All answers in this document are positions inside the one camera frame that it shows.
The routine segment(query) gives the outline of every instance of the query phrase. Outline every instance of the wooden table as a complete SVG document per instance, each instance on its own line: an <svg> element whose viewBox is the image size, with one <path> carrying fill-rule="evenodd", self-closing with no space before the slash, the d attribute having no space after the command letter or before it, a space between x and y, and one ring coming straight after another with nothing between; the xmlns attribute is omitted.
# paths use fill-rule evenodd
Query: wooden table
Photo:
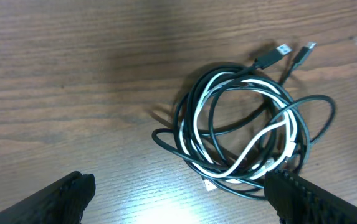
<svg viewBox="0 0 357 224"><path fill-rule="evenodd" d="M0 211L79 170L97 182L83 223L278 223L267 202L207 192L151 132L199 67L310 40L285 87L333 97L338 114L302 177L357 206L356 36L357 1L0 0ZM227 95L216 123L252 111L246 96ZM326 109L304 107L312 133Z"/></svg>

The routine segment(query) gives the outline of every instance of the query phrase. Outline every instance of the wooden surface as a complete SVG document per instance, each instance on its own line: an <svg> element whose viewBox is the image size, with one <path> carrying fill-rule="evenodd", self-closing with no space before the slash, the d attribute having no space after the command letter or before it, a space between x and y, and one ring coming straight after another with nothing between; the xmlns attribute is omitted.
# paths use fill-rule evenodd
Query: wooden surface
<svg viewBox="0 0 357 224"><path fill-rule="evenodd" d="M357 206L354 36L357 0L0 0L0 211L79 170L97 181L83 223L278 223L267 202L206 192L151 132L203 65L309 40L318 47L285 87L330 95L338 114L302 176ZM254 109L246 96L226 95L216 123ZM312 133L326 109L304 107Z"/></svg>

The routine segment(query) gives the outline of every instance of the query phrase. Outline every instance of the usb cable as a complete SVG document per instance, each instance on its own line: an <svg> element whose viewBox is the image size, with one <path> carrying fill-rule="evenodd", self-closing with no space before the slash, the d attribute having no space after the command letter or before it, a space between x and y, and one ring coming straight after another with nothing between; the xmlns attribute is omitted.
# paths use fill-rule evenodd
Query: usb cable
<svg viewBox="0 0 357 224"><path fill-rule="evenodd" d="M310 55L315 43L304 46L293 60L288 73L279 83L254 73L257 69L265 69L292 50L283 44L269 53L257 58L253 65L246 67L239 64L220 65L205 73L193 86L191 91L178 103L173 119L173 129L162 128L154 130L152 138L159 146L182 157L187 165L201 175L206 188L220 188L241 197L264 200L265 197L255 193L264 188L263 176L271 170L283 169L287 159L299 157L299 163L292 169L298 174L306 163L311 146L320 139L335 117L335 102L325 95L311 95L294 100L282 87L290 74L298 68ZM248 117L237 123L214 128L214 110L220 96L225 91L247 90L260 93L264 102ZM212 98L208 118L208 130L198 128L198 116L208 99ZM330 117L321 131L311 138L310 132L302 118L298 105L314 100L322 100L330 105ZM184 118L179 120L179 114L186 110ZM226 150L219 144L217 136L235 131L253 121L262 112L271 115L269 122L250 140L244 150L237 156L228 156ZM283 150L276 153L279 127L284 127ZM176 148L159 138L160 133L172 133ZM205 142L213 147L206 147ZM257 151L256 159L247 158L248 153ZM216 151L218 156L211 156ZM237 190L230 184L247 184L253 186L250 190Z"/></svg>

